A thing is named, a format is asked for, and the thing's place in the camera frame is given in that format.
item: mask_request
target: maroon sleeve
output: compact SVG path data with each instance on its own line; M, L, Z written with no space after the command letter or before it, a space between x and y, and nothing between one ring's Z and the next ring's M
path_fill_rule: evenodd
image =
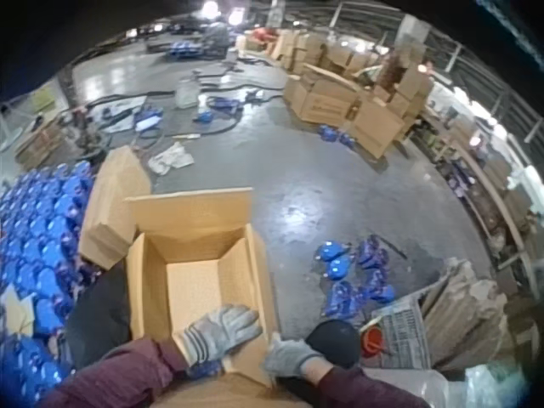
M174 373L186 368L187 362L172 339L156 343L143 337L66 378L39 406L133 407L154 399L173 380Z
M321 405L327 408L429 408L424 399L374 380L359 368L334 367L320 381Z

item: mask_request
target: work glove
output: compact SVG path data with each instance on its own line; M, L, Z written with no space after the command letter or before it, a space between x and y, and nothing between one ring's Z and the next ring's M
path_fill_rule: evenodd
M181 333L174 333L173 339L189 366L193 366L222 359L231 349L262 332L257 312L229 304L206 314Z
M263 366L274 377L302 377L301 366L313 357L323 356L304 340L281 340L274 333Z

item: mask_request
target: warehouse floor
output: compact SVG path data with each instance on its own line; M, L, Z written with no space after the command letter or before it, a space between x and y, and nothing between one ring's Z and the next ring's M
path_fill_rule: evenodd
M194 68L223 70L211 62L168 62L134 44L80 64L74 76L78 93L89 101L172 90L181 72ZM240 68L244 72L217 82L281 87L286 80L286 73L273 67ZM165 139L154 152L171 143ZM374 232L392 242L407 256L390 251L390 283L398 296L435 281L449 257L469 259L480 276L489 276L489 256L476 226L411 142L374 161L322 141L282 99L273 99L247 107L233 131L184 145L195 164L157 178L154 191L254 188L252 222L268 247L280 325L288 337L307 334L320 319L325 295L313 256L325 240L357 242Z

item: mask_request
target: person's leg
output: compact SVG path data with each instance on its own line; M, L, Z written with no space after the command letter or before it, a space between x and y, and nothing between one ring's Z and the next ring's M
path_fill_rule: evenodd
M359 362L359 333L346 321L329 320L320 323L306 338L306 343L335 366L347 369ZM309 382L289 377L278 378L278 383L308 404L318 405L319 393Z

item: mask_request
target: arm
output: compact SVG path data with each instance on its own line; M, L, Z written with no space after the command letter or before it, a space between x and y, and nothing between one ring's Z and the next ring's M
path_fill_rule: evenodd
M319 391L320 405L327 408L428 408L421 398L374 380L359 368L334 366L306 342L282 341L275 333L264 368L277 377L301 377Z
M428 408L422 398L365 375L359 367L344 370L322 358L302 367L304 378L320 391L322 406L345 408Z
M172 339L140 338L112 350L51 390L41 406L130 407L152 400L188 367Z
M262 332L258 314L245 306L223 306L165 342L144 337L112 350L66 378L46 395L43 408L130 408L151 402L177 372L222 359Z

